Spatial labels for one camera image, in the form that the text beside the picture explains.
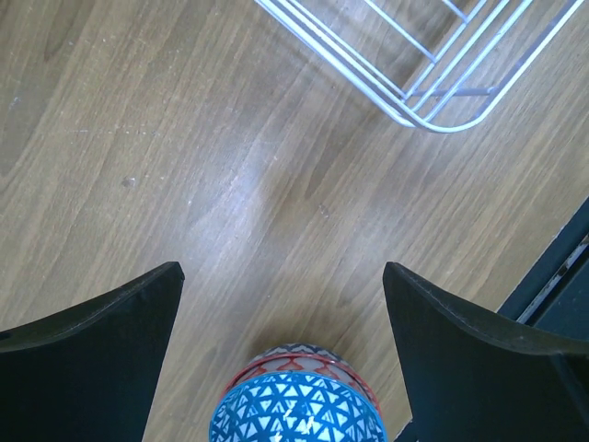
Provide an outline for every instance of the wooden surface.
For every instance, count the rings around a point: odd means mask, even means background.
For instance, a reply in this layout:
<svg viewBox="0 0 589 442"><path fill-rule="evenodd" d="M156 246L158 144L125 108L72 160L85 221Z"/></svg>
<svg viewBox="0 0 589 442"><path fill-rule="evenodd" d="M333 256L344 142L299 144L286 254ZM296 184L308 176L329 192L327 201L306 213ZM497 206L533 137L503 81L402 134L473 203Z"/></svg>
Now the wooden surface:
<svg viewBox="0 0 589 442"><path fill-rule="evenodd" d="M589 7L480 126L397 126L253 0L0 0L0 328L187 276L145 440L309 341L410 410L380 282L497 308L589 191Z"/></svg>

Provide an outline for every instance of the blue patterned bowl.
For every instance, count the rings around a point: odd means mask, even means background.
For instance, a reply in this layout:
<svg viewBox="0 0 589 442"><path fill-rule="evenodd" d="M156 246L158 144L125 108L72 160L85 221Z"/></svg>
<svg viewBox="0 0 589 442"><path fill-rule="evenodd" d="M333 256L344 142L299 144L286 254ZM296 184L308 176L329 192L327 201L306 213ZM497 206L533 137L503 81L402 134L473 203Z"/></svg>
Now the blue patterned bowl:
<svg viewBox="0 0 589 442"><path fill-rule="evenodd" d="M375 407L331 378L270 373L230 390L213 414L210 442L387 442Z"/></svg>

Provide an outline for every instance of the white triangle pattern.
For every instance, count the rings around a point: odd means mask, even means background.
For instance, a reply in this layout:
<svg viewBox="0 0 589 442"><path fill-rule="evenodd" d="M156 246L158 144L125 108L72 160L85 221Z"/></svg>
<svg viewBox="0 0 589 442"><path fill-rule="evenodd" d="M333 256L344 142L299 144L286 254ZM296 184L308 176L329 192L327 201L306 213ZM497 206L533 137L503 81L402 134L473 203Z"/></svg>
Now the white triangle pattern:
<svg viewBox="0 0 589 442"><path fill-rule="evenodd" d="M374 408L339 382L308 373L238 385L213 416L210 442L386 442Z"/></svg>

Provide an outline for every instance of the metal wire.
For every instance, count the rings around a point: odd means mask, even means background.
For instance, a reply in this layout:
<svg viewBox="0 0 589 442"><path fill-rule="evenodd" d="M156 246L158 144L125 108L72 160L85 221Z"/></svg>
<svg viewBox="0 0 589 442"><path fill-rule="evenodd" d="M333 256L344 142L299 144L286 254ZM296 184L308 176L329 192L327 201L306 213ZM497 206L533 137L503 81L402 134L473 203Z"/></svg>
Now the metal wire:
<svg viewBox="0 0 589 442"><path fill-rule="evenodd" d="M421 127L438 133L458 132L482 121L583 3L583 0L563 1L563 7L557 16L540 32L534 43L496 85L463 87L464 83L477 71L477 68L502 40L504 35L526 12L533 0L519 0L514 11L507 18L500 19L506 7L513 2L513 0L501 0L486 15L480 18L482 21L479 19L479 14L485 9L484 6L489 3L488 0L479 0L469 13L462 11L451 0L438 0L441 7L444 7L442 6L444 4L457 17L459 25L456 26L454 32L448 36L437 52L429 50L419 42L417 38L411 35L373 0L363 0L364 4L382 18L410 46L429 60L429 63L416 74L414 82L405 90L384 75L358 49L345 41L311 11L301 5L298 0L256 1L291 30L302 42L332 64L393 120L405 126ZM477 27L473 24L475 18L480 21ZM491 25L495 26L497 21L499 21L497 25L499 29L489 37L487 35L489 29ZM470 37L460 46L456 46L461 40L460 37L469 27ZM478 49L478 52L472 58L474 48L479 47L481 44L483 44L482 48ZM455 55L447 57L450 52L454 52ZM468 58L472 58L472 61L465 65L467 54ZM440 70L439 74L434 74L434 71ZM456 78L456 80L451 86L441 88L442 84L445 84L450 76ZM426 80L430 86L421 88L421 85ZM452 99L459 97L487 98L465 122L453 126L434 123L436 117L443 113L446 105ZM409 99L417 99L417 102L409 106ZM432 99L435 99L435 102L430 106L430 110L423 111L423 106Z"/></svg>

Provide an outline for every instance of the red patterned bowl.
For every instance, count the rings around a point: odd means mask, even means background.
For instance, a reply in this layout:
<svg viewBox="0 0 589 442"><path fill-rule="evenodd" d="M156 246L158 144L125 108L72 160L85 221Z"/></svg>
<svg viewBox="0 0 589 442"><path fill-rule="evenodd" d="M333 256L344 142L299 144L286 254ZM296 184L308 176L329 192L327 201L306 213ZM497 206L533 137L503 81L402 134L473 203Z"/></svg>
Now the red patterned bowl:
<svg viewBox="0 0 589 442"><path fill-rule="evenodd" d="M362 394L381 413L375 394L350 364L338 355L308 343L279 345L257 355L227 384L223 395L242 382L279 371L316 373L338 380Z"/></svg>

